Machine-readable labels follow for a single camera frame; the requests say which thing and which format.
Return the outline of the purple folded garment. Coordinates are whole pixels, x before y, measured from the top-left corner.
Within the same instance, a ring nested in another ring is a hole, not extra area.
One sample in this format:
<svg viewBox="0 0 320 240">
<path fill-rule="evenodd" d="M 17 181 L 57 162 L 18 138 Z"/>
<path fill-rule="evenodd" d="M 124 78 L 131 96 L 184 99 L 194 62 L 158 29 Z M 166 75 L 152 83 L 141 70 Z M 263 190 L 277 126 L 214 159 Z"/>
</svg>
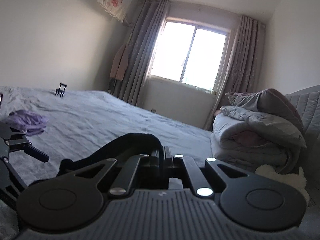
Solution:
<svg viewBox="0 0 320 240">
<path fill-rule="evenodd" d="M 27 136 L 38 135 L 44 132 L 49 118 L 27 110 L 11 112 L 3 122 L 10 127 L 23 132 Z"/>
</svg>

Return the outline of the folded grey quilt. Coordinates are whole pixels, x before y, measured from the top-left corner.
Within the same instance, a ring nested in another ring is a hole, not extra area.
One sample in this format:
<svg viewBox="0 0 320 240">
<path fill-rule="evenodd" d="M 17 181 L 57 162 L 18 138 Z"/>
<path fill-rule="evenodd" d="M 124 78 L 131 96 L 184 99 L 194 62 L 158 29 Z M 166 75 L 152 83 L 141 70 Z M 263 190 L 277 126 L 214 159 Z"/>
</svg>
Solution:
<svg viewBox="0 0 320 240">
<path fill-rule="evenodd" d="M 218 114 L 210 137 L 213 157 L 225 163 L 255 171 L 270 165 L 279 173 L 289 173 L 299 159 L 299 145 L 278 139 L 266 139 L 245 121 Z"/>
</svg>

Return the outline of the grey bed sheet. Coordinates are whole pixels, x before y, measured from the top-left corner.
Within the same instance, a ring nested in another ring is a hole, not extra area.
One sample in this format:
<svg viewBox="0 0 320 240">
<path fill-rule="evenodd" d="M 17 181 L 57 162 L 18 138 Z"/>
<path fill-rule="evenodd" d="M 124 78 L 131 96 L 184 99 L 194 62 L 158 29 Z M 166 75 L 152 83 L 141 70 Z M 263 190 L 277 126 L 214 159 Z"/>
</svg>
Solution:
<svg viewBox="0 0 320 240">
<path fill-rule="evenodd" d="M 132 106 L 103 91 L 67 91 L 62 98 L 54 91 L 1 87 L 1 118 L 17 110 L 46 116 L 42 134 L 30 137 L 32 145 L 49 156 L 42 163 L 24 152 L 9 160 L 26 184 L 54 177 L 61 160 L 80 160 L 127 133 L 150 133 L 172 154 L 192 157 L 199 166 L 213 155 L 211 133 Z"/>
</svg>

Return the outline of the small black stand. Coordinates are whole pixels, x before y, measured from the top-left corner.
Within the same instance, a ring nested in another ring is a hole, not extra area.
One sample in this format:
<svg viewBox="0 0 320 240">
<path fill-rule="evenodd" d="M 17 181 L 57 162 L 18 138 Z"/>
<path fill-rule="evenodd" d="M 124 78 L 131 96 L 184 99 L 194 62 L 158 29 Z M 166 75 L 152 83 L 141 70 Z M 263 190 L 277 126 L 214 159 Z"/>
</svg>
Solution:
<svg viewBox="0 0 320 240">
<path fill-rule="evenodd" d="M 59 88 L 55 90 L 55 96 L 59 96 L 60 98 L 62 98 L 64 96 L 66 88 L 67 88 L 66 84 L 60 83 Z"/>
</svg>

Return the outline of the grey lower pillow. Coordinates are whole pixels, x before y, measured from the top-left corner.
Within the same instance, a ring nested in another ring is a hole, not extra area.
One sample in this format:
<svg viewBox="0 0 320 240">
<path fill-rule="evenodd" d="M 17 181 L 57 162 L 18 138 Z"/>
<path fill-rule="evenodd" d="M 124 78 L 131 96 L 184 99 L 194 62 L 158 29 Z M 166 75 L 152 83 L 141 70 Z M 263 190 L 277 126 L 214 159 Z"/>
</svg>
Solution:
<svg viewBox="0 0 320 240">
<path fill-rule="evenodd" d="M 222 114 L 247 123 L 254 131 L 274 142 L 285 142 L 306 148 L 301 131 L 288 120 L 276 115 L 250 111 L 237 106 L 221 107 Z"/>
</svg>

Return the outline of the grey pillow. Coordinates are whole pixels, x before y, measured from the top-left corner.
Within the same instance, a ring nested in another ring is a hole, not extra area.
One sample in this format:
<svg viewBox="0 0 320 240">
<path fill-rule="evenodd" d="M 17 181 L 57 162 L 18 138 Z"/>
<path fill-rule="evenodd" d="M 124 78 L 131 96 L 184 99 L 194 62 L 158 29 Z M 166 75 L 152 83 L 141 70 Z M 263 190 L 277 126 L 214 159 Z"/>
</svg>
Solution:
<svg viewBox="0 0 320 240">
<path fill-rule="evenodd" d="M 221 107 L 222 114 L 247 123 L 254 131 L 274 142 L 285 142 L 306 148 L 301 131 L 288 120 L 276 115 L 250 111 L 237 106 Z"/>
<path fill-rule="evenodd" d="M 230 92 L 226 95 L 231 106 L 279 116 L 295 125 L 301 133 L 304 131 L 302 119 L 296 108 L 276 89 L 269 88 L 256 93 Z"/>
</svg>

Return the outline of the white fluffy garment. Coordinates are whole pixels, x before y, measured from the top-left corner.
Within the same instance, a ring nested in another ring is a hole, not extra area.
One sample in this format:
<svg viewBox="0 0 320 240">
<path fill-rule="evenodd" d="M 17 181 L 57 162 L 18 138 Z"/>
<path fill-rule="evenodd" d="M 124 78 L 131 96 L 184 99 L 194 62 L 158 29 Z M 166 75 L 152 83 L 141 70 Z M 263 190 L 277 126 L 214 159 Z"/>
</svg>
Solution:
<svg viewBox="0 0 320 240">
<path fill-rule="evenodd" d="M 304 176 L 304 171 L 302 167 L 299 168 L 298 174 L 295 174 L 295 173 L 279 174 L 275 171 L 275 169 L 272 166 L 261 165 L 256 169 L 255 173 L 260 176 L 294 187 L 304 196 L 306 200 L 306 204 L 309 205 L 310 195 L 306 190 L 307 179 Z"/>
</svg>

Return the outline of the grey top pillow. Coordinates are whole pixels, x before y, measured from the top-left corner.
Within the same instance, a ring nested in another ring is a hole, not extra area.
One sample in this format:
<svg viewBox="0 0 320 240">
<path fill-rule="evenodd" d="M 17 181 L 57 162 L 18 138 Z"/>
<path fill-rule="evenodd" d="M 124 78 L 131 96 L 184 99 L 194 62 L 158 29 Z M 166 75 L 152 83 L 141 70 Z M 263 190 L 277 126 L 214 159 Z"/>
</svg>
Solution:
<svg viewBox="0 0 320 240">
<path fill-rule="evenodd" d="M 296 108 L 276 89 L 269 88 L 256 93 L 230 92 L 226 95 L 231 106 L 279 116 L 295 125 L 301 133 L 304 131 L 302 119 Z"/>
</svg>

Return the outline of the pink hanging coat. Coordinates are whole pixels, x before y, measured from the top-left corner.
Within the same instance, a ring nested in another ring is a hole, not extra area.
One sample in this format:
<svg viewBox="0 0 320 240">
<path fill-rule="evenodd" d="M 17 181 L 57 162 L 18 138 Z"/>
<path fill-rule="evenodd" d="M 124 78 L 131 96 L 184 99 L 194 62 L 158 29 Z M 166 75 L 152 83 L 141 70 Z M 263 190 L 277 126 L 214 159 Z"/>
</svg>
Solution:
<svg viewBox="0 0 320 240">
<path fill-rule="evenodd" d="M 126 44 L 124 44 L 119 48 L 113 59 L 110 78 L 123 81 L 128 64 L 129 48 Z"/>
</svg>

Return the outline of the grey right curtain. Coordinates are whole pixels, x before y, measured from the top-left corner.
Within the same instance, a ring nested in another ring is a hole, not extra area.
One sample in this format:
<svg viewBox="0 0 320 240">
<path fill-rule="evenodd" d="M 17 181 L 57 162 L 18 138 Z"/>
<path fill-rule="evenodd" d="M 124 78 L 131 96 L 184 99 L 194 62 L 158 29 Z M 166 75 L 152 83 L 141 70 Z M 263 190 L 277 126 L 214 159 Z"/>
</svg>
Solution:
<svg viewBox="0 0 320 240">
<path fill-rule="evenodd" d="M 256 91 L 263 61 L 265 34 L 265 24 L 245 15 L 240 17 L 226 72 L 218 86 L 204 130 L 212 129 L 214 113 L 228 102 L 227 93 Z"/>
</svg>

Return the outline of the grey curtain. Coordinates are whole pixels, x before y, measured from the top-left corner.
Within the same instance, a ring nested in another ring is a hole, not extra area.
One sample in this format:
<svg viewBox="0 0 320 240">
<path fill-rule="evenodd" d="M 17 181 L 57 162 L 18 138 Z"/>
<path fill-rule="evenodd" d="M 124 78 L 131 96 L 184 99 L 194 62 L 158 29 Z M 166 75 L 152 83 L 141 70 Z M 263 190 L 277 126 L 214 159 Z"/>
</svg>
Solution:
<svg viewBox="0 0 320 240">
<path fill-rule="evenodd" d="M 116 81 L 112 89 L 114 96 L 131 105 L 143 105 L 153 50 L 159 33 L 164 29 L 169 9 L 169 0 L 144 0 L 136 10 L 129 39 L 129 64 L 124 78 Z"/>
<path fill-rule="evenodd" d="M 265 24 L 245 15 L 240 17 L 226 72 L 218 86 L 204 130 L 212 129 L 214 113 L 228 102 L 227 93 L 256 91 L 263 61 L 265 34 Z"/>
</svg>

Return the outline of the grey quilted headboard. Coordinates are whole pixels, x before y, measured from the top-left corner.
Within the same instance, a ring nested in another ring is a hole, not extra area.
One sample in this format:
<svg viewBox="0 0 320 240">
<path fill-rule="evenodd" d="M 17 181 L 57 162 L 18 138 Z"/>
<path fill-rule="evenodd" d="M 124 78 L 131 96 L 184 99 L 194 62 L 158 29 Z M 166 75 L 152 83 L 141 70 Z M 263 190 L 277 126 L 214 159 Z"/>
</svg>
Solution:
<svg viewBox="0 0 320 240">
<path fill-rule="evenodd" d="M 306 148 L 301 149 L 297 163 L 307 179 L 310 206 L 319 205 L 319 86 L 287 94 L 303 122 Z"/>
</svg>

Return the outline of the grey left curtain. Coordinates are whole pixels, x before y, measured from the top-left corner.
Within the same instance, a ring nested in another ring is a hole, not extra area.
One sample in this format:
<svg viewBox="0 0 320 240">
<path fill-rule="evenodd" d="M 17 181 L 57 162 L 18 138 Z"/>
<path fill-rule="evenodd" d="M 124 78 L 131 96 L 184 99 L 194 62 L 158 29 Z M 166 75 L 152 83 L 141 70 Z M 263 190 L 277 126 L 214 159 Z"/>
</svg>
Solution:
<svg viewBox="0 0 320 240">
<path fill-rule="evenodd" d="M 153 50 L 159 33 L 164 29 L 169 9 L 169 0 L 144 0 L 136 10 L 129 39 L 129 64 L 124 78 L 116 81 L 112 89 L 114 96 L 131 105 L 143 105 Z"/>
</svg>

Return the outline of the air conditioner with cloth cover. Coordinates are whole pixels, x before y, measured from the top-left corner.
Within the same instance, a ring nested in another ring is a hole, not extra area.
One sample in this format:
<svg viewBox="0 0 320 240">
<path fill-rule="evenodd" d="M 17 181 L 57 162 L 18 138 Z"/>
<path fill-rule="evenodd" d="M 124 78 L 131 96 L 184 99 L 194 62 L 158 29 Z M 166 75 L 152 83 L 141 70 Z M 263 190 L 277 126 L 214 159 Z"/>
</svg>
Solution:
<svg viewBox="0 0 320 240">
<path fill-rule="evenodd" d="M 120 23 L 124 23 L 132 0 L 97 0 L 97 3 Z"/>
</svg>

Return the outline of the window with white frame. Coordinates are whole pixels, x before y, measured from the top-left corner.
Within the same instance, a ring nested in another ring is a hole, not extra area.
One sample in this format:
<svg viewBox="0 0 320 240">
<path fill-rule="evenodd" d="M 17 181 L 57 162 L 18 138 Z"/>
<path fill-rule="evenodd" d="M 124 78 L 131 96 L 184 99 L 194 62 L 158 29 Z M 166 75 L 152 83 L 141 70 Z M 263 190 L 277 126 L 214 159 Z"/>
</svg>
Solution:
<svg viewBox="0 0 320 240">
<path fill-rule="evenodd" d="M 156 40 L 151 77 L 213 93 L 229 36 L 210 24 L 168 18 Z"/>
</svg>

